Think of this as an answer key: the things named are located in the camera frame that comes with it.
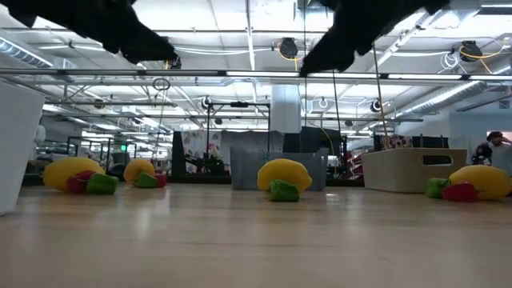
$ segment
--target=beige container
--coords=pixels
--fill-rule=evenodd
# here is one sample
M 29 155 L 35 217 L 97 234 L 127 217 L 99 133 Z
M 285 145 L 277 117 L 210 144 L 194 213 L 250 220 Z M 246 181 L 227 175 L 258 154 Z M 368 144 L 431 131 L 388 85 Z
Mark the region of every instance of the beige container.
M 424 165 L 425 156 L 447 156 L 451 164 Z M 424 193 L 430 178 L 448 178 L 466 165 L 465 149 L 398 148 L 362 155 L 365 188 Z

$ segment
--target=white ceiling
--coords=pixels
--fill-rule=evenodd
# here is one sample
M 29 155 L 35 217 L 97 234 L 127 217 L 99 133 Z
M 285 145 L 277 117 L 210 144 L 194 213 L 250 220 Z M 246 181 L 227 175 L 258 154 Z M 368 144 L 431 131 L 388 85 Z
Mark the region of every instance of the white ceiling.
M 254 30 L 253 44 L 255 52 L 256 70 L 279 70 L 294 71 L 293 61 L 287 61 L 279 56 L 277 51 L 270 50 L 272 44 L 277 44 L 283 37 L 296 37 L 299 50 L 303 49 L 304 43 L 311 45 L 319 40 L 320 35 L 308 35 L 306 40 L 303 37 L 303 21 L 293 20 L 293 0 L 255 0 L 250 2 L 250 20 Z M 134 5 L 139 20 L 152 30 L 160 30 L 159 33 L 170 36 L 170 41 L 180 48 L 200 50 L 240 50 L 243 54 L 236 55 L 204 55 L 179 52 L 182 57 L 182 68 L 184 70 L 251 70 L 250 55 L 248 52 L 247 35 L 243 31 L 247 28 L 246 7 L 243 1 L 234 0 L 189 0 L 189 1 L 167 1 L 167 0 L 139 0 Z M 422 13 L 416 13 L 407 18 L 388 35 L 376 41 L 378 51 L 389 48 L 400 35 L 414 27 L 414 24 Z M 389 73 L 429 73 L 435 74 L 443 70 L 442 55 L 403 57 L 409 53 L 432 54 L 448 51 L 452 46 L 460 46 L 462 40 L 475 40 L 486 54 L 492 54 L 500 50 L 500 45 L 511 45 L 512 40 L 508 35 L 512 34 L 512 17 L 509 16 L 475 16 L 459 23 L 453 15 L 448 14 L 437 20 L 431 27 L 417 32 L 407 41 L 398 53 L 390 57 L 379 66 L 379 72 Z M 312 15 L 306 19 L 308 31 L 324 31 L 328 28 L 332 19 L 325 18 L 324 14 Z M 82 69 L 141 69 L 129 64 L 118 55 L 112 55 L 102 50 L 95 41 L 84 39 L 71 32 L 63 32 L 52 22 L 39 18 L 34 28 L 30 30 L 10 30 L 9 28 L 23 28 L 19 22 L 13 20 L 5 7 L 0 7 L 0 27 L 6 37 L 14 39 L 17 44 L 30 51 L 37 53 L 43 58 L 68 58 L 78 68 Z M 230 30 L 230 33 L 194 33 L 194 30 Z M 280 33 L 279 31 L 296 31 L 292 35 Z M 72 41 L 76 46 L 85 48 L 71 49 L 59 47 Z M 507 54 L 505 51 L 495 57 L 486 60 L 491 65 L 493 62 L 500 62 Z M 5 55 L 0 55 L 2 66 L 27 68 L 22 63 L 17 63 Z M 366 72 L 372 67 L 374 57 L 372 53 L 359 57 L 349 68 L 349 72 Z M 480 62 L 461 63 L 468 73 L 475 71 L 485 73 Z M 161 69 L 162 64 L 158 62 L 145 63 L 148 69 Z M 271 84 L 256 84 L 256 99 L 266 101 L 271 96 Z M 62 88 L 55 86 L 44 86 L 56 94 L 62 94 Z M 300 85 L 302 96 L 305 96 L 304 85 Z M 435 89 L 432 86 L 411 86 L 411 85 L 383 85 L 383 101 L 389 102 L 393 110 L 400 108 L 413 100 L 421 97 Z M 226 87 L 213 86 L 187 86 L 183 90 L 197 103 L 209 95 L 219 101 L 250 101 L 254 99 L 254 90 L 251 83 L 238 82 Z M 149 87 L 150 95 L 156 94 L 155 90 Z M 340 96 L 339 111 L 343 116 L 355 117 L 370 114 L 369 104 L 378 95 L 376 85 L 348 85 L 338 84 L 336 91 Z M 96 97 L 109 99 L 113 95 L 113 101 L 144 101 L 147 96 L 142 88 L 138 86 L 93 86 L 86 94 L 80 94 L 76 99 Z M 309 84 L 307 87 L 307 99 L 312 101 L 313 114 L 321 115 L 325 112 L 334 113 L 334 105 L 321 108 L 318 102 L 323 98 L 328 102 L 334 100 L 334 87 L 332 84 Z M 175 101 L 179 106 L 192 113 L 193 107 L 183 96 L 171 89 L 167 97 Z M 141 108 L 148 114 L 160 113 L 160 108 Z M 166 107 L 164 111 L 172 111 L 174 108 Z M 173 127 L 175 120 L 165 120 Z M 337 127 L 335 122 L 324 122 L 325 126 Z

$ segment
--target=wooden floor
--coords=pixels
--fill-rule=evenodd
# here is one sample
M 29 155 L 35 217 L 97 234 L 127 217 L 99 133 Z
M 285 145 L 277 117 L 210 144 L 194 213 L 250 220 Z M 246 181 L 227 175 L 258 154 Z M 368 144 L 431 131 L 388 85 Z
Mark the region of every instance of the wooden floor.
M 512 206 L 362 189 L 271 203 L 229 186 L 25 189 L 0 218 L 0 287 L 512 286 Z

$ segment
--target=white column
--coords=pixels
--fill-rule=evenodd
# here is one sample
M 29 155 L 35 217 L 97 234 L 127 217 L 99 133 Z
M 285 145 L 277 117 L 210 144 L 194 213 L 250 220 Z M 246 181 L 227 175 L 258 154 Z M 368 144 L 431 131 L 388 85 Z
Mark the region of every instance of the white column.
M 301 132 L 301 98 L 297 85 L 272 86 L 270 129 L 281 133 Z
M 44 97 L 0 83 L 0 215 L 16 207 Z

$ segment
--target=gray bin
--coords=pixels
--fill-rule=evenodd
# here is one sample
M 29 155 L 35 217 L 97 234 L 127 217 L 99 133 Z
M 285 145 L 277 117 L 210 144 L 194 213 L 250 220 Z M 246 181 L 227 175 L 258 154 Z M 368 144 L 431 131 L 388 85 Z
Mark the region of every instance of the gray bin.
M 268 161 L 286 158 L 300 162 L 313 179 L 308 188 L 311 191 L 323 191 L 326 187 L 328 149 L 316 153 L 248 152 L 242 148 L 231 147 L 231 185 L 235 190 L 257 190 L 258 171 Z

